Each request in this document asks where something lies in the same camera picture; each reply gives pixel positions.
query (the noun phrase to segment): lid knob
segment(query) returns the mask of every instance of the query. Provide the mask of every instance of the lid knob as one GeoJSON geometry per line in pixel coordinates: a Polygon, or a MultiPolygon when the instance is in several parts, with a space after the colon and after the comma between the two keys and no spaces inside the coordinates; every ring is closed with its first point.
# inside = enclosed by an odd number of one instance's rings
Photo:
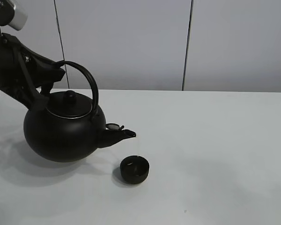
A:
{"type": "Polygon", "coordinates": [[[64,94],[63,100],[67,104],[75,104],[76,103],[76,92],[72,90],[67,90],[64,94]]]}

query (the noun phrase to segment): kettle handle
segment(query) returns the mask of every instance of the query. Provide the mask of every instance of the kettle handle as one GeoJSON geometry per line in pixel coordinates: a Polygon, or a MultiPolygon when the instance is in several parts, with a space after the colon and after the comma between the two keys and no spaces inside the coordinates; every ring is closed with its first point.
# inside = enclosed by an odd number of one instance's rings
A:
{"type": "Polygon", "coordinates": [[[88,80],[90,88],[92,90],[92,94],[93,94],[92,109],[90,111],[90,116],[91,116],[91,118],[93,118],[93,116],[96,115],[98,106],[99,106],[99,91],[98,91],[98,86],[97,86],[97,83],[96,83],[93,75],[85,67],[79,65],[78,63],[72,62],[72,61],[62,60],[62,61],[54,62],[53,65],[55,65],[56,67],[61,67],[65,64],[78,69],[88,80]]]}

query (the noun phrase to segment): teapot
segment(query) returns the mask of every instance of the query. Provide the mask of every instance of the teapot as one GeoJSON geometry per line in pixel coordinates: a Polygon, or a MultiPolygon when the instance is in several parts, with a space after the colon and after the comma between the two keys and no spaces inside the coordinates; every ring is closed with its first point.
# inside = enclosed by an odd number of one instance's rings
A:
{"type": "Polygon", "coordinates": [[[93,99],[72,90],[41,94],[49,98],[43,110],[28,110],[24,119],[24,135],[29,146],[40,156],[55,162],[83,159],[97,148],[112,146],[136,133],[114,123],[106,124],[98,104],[97,84],[89,71],[69,61],[64,64],[80,70],[87,78],[93,99]]]}

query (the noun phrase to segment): black lid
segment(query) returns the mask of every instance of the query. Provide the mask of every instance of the black lid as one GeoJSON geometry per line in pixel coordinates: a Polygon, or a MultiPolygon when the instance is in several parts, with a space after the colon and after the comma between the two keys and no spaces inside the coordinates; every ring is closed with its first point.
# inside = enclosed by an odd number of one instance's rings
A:
{"type": "Polygon", "coordinates": [[[91,99],[72,90],[54,92],[50,94],[47,110],[62,118],[80,118],[92,109],[91,99]]]}
{"type": "Polygon", "coordinates": [[[149,174],[149,162],[141,156],[129,156],[120,165],[121,175],[129,184],[142,183],[149,174]]]}

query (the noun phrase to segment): cast iron teapot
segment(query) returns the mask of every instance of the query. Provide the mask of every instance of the cast iron teapot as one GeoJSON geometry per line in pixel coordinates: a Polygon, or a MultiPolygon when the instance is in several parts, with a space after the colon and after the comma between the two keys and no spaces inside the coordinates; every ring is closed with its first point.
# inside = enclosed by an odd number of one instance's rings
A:
{"type": "Polygon", "coordinates": [[[61,61],[55,66],[70,64],[87,78],[93,99],[72,90],[47,93],[44,110],[29,110],[24,120],[24,135],[29,146],[40,156],[55,162],[72,162],[87,157],[97,148],[112,146],[136,134],[124,126],[106,124],[98,105],[98,87],[84,67],[61,61]]]}

